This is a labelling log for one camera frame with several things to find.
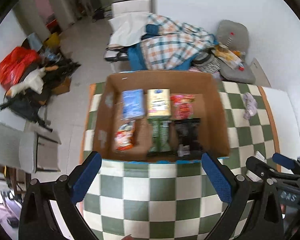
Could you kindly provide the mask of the black snack bag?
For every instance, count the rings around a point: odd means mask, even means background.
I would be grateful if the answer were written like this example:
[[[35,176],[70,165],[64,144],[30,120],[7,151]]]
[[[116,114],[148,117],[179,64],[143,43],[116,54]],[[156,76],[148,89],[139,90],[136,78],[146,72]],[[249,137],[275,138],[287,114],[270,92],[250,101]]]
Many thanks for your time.
[[[183,160],[201,159],[203,147],[198,140],[200,118],[178,119],[173,123],[178,137],[178,158]]]

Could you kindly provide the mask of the orange snack bag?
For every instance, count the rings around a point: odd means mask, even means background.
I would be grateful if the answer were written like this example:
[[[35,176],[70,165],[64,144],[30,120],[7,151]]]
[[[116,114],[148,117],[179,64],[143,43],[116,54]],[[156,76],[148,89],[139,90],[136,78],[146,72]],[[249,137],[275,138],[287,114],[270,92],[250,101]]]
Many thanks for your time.
[[[135,121],[121,125],[115,135],[115,146],[118,151],[130,150],[134,147]]]

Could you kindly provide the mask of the purple fluffy cloth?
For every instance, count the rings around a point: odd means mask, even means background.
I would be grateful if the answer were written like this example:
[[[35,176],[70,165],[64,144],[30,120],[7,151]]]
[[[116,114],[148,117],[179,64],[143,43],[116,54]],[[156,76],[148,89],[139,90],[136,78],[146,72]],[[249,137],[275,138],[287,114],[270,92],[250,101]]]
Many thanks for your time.
[[[245,103],[245,113],[243,118],[250,120],[257,114],[257,102],[250,93],[243,94],[243,101]]]

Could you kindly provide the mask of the green snack bag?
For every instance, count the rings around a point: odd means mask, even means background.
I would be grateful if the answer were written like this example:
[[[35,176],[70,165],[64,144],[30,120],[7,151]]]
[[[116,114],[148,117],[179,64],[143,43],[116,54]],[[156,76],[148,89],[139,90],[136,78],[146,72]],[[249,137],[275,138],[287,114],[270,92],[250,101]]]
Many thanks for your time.
[[[172,154],[170,145],[170,125],[171,120],[149,119],[152,128],[152,144],[148,154]]]

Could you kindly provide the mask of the cardboard box blue outside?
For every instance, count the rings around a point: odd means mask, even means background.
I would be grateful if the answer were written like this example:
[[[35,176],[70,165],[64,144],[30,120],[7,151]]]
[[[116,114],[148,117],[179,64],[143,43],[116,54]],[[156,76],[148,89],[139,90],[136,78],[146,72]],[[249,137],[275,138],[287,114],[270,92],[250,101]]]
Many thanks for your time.
[[[93,150],[124,161],[227,157],[224,108],[211,74],[142,70],[107,77]]]

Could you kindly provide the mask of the red snack bag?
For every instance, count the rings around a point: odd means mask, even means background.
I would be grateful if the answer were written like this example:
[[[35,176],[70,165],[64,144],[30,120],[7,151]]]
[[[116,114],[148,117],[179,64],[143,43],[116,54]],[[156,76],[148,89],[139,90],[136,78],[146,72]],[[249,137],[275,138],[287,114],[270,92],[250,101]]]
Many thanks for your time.
[[[194,95],[190,94],[176,94],[171,96],[171,101],[174,108],[175,120],[191,119],[193,118],[193,102]]]

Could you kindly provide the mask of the blue tissue pack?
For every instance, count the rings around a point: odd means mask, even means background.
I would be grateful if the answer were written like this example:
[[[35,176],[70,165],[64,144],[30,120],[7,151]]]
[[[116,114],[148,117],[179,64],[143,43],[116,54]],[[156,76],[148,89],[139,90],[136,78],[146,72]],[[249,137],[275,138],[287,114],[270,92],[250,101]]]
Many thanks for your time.
[[[145,115],[143,90],[125,90],[122,92],[122,118],[139,119]]]

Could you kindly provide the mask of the yellow bear tissue pack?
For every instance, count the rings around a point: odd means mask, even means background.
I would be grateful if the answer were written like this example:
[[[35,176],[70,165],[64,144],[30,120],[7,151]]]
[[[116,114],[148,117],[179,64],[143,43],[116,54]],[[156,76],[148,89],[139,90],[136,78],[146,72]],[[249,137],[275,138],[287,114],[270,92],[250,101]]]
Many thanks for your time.
[[[147,118],[169,119],[171,117],[171,98],[169,89],[147,90]]]

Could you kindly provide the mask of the small cardboard box floor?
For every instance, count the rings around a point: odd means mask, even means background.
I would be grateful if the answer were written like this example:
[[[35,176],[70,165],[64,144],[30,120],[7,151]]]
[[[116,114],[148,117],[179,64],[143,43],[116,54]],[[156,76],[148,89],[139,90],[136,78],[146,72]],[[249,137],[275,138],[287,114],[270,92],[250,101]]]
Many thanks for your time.
[[[52,90],[53,95],[61,95],[70,91],[71,78],[66,77],[62,83]]]

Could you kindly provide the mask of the small red white item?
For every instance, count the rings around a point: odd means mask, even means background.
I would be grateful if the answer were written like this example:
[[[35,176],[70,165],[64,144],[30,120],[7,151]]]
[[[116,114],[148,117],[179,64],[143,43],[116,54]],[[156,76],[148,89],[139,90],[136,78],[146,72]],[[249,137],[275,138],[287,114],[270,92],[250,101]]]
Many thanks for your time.
[[[243,66],[243,64],[240,63],[240,64],[238,65],[238,69],[239,69],[240,71],[244,71],[244,66]]]

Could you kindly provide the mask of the red plastic bag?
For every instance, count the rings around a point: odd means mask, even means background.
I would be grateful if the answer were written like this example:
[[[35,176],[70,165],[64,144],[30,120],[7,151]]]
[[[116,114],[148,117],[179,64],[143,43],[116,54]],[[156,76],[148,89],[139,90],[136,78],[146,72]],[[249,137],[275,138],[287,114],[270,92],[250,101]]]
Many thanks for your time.
[[[15,47],[0,62],[0,84],[8,91],[13,85],[16,85],[25,70],[32,64],[40,61],[39,54],[32,49],[24,47]]]

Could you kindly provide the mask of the grey cushioned chair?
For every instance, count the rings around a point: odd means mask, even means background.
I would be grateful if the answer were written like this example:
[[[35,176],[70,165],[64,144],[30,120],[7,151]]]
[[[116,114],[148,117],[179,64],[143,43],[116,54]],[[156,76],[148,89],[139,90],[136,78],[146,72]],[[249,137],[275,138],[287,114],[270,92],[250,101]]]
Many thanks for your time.
[[[255,76],[245,62],[249,48],[249,33],[247,28],[237,22],[221,20],[217,28],[216,38],[221,45],[225,45],[241,59],[244,68],[243,70],[239,70],[239,67],[232,69],[219,59],[221,76],[227,81],[254,84],[256,80]]]

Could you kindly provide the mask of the yellow bucket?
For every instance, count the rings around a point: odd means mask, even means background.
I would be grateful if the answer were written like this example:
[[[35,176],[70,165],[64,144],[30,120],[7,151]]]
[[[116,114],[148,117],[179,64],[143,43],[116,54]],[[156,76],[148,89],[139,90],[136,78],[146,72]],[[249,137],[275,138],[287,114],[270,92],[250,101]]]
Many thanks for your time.
[[[44,42],[44,46],[46,48],[50,48],[52,50],[58,50],[60,47],[60,37],[57,32],[51,34]]]

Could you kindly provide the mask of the white chair with cloth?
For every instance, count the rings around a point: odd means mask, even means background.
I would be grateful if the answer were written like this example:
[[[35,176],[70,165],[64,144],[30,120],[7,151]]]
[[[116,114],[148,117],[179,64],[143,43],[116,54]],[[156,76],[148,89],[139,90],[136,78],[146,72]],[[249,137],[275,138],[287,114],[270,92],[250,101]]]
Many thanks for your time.
[[[126,51],[138,44],[146,33],[146,24],[152,13],[151,0],[127,0],[111,5],[112,18],[108,20],[112,28],[106,46],[104,59],[113,63],[127,61]]]

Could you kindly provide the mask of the white board leaning wall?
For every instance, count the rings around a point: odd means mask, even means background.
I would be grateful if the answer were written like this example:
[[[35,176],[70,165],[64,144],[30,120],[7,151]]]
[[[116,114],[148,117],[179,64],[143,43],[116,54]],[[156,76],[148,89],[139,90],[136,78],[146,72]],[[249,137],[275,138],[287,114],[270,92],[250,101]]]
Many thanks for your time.
[[[271,87],[271,84],[263,71],[261,65],[259,64],[256,58],[253,58],[250,69],[255,76],[255,85],[262,86],[262,87]]]

